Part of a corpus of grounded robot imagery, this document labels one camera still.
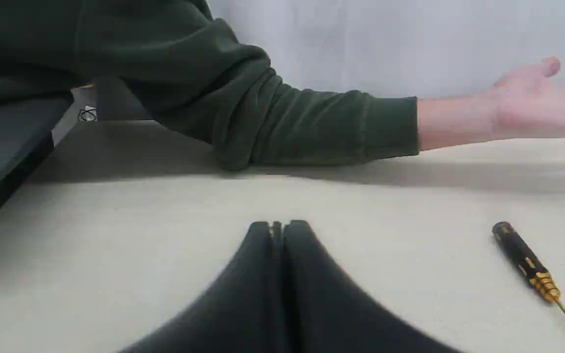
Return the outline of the green sleeved forearm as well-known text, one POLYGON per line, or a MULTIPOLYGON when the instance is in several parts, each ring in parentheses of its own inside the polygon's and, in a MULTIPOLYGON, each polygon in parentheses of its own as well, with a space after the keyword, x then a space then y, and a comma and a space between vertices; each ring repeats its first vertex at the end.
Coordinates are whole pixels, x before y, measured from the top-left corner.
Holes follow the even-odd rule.
POLYGON ((0 0, 0 100, 118 77, 235 171, 419 153, 416 98, 294 88, 204 0, 0 0))

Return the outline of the person's bare hand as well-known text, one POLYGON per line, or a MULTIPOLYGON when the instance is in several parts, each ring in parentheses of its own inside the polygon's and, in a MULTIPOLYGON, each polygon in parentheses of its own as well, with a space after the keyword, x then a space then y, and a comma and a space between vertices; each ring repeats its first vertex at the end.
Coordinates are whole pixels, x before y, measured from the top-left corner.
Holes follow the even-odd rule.
POLYGON ((493 139, 565 138, 565 86, 552 82, 560 69, 560 60, 549 57, 511 70, 493 85, 493 139))

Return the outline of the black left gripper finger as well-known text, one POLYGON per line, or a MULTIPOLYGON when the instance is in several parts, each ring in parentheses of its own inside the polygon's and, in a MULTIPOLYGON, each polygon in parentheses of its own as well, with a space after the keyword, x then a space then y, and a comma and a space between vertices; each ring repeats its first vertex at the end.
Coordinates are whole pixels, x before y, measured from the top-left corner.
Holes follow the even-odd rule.
POLYGON ((126 353, 281 353, 281 224, 252 223, 218 278, 126 353))
POLYGON ((282 288, 298 353, 452 353, 372 299, 306 221, 282 231, 282 288))

